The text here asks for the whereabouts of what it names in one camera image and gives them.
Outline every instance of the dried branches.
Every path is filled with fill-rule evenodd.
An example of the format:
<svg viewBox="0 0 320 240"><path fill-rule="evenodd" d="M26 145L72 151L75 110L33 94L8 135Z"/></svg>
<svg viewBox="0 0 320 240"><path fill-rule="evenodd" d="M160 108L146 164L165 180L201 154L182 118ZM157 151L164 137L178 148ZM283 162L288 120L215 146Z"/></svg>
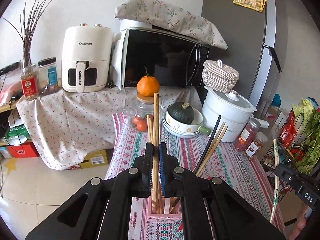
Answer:
<svg viewBox="0 0 320 240"><path fill-rule="evenodd" d="M32 37L35 32L35 28L36 28L36 25L38 23L39 18L41 17L41 15L43 14L43 12L47 8L47 6L52 2L52 0L50 2L48 2L47 4L46 4L46 2L47 2L47 0L43 0L41 3L39 3L39 1L37 2L37 0L35 0L32 8L31 8L31 11L29 13L29 17L27 19L27 22L26 22L27 0L25 0L24 8L22 11L22 18L21 18L21 14L20 14L20 31L21 32L19 32L17 30L17 28L11 22L9 22L7 19L3 18L17 31L20 38L22 39L23 48L26 50L30 49Z"/></svg>

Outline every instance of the cherry tomato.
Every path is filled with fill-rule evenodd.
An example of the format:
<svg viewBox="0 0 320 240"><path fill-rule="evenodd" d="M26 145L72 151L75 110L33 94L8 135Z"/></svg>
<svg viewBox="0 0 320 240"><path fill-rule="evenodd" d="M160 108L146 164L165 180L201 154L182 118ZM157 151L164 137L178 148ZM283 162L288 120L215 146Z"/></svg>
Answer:
<svg viewBox="0 0 320 240"><path fill-rule="evenodd" d="M137 130L140 132L148 131L147 119L139 120L139 122L137 123Z"/></svg>
<svg viewBox="0 0 320 240"><path fill-rule="evenodd" d="M135 117L132 118L131 122L132 122L133 124L137 125L140 120L141 120L140 117L135 116Z"/></svg>

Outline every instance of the glass jar with black lid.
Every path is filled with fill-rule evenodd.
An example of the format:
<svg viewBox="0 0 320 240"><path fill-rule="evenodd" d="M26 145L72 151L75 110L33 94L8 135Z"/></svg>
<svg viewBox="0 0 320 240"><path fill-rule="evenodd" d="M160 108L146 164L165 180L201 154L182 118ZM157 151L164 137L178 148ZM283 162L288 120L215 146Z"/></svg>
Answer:
<svg viewBox="0 0 320 240"><path fill-rule="evenodd" d="M46 58L38 62L40 94L49 95L59 90L56 58Z"/></svg>

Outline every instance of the patterned tablecloth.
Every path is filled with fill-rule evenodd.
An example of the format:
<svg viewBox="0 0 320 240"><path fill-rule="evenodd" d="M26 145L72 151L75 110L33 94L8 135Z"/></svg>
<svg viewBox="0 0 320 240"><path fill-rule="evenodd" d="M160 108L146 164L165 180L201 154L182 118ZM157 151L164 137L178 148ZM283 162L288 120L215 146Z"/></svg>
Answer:
<svg viewBox="0 0 320 240"><path fill-rule="evenodd" d="M128 124L123 113L114 114L116 143L114 154L105 179L117 176L118 173L133 166L134 159L143 155L147 143L147 133L137 132ZM160 142L165 142L170 155L177 157L179 164L193 170L208 142L208 137L199 135L190 139L182 139L168 133L161 125ZM256 158L250 162L239 154L232 143L220 143L219 147L202 169L202 178L214 176L222 178L260 214L269 220L273 198L273 189ZM146 222L147 200L132 200L129 236L131 240L182 240L183 233L179 230L181 221L176 223ZM279 206L273 224L284 233L284 223Z"/></svg>
<svg viewBox="0 0 320 240"><path fill-rule="evenodd" d="M97 150L113 148L112 114L137 104L136 89L105 88L91 93L63 89L33 101L21 99L17 109L44 163L64 170ZM185 100L195 108L201 103L195 88L161 88L164 106Z"/></svg>

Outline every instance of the pillow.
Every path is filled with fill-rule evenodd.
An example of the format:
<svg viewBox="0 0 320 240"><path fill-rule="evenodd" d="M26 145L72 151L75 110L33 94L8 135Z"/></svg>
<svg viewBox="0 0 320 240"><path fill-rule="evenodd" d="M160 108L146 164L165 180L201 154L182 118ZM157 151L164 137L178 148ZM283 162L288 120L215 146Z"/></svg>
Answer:
<svg viewBox="0 0 320 240"><path fill-rule="evenodd" d="M116 8L115 16L149 23L221 49L228 47L213 23L164 1L129 0Z"/></svg>

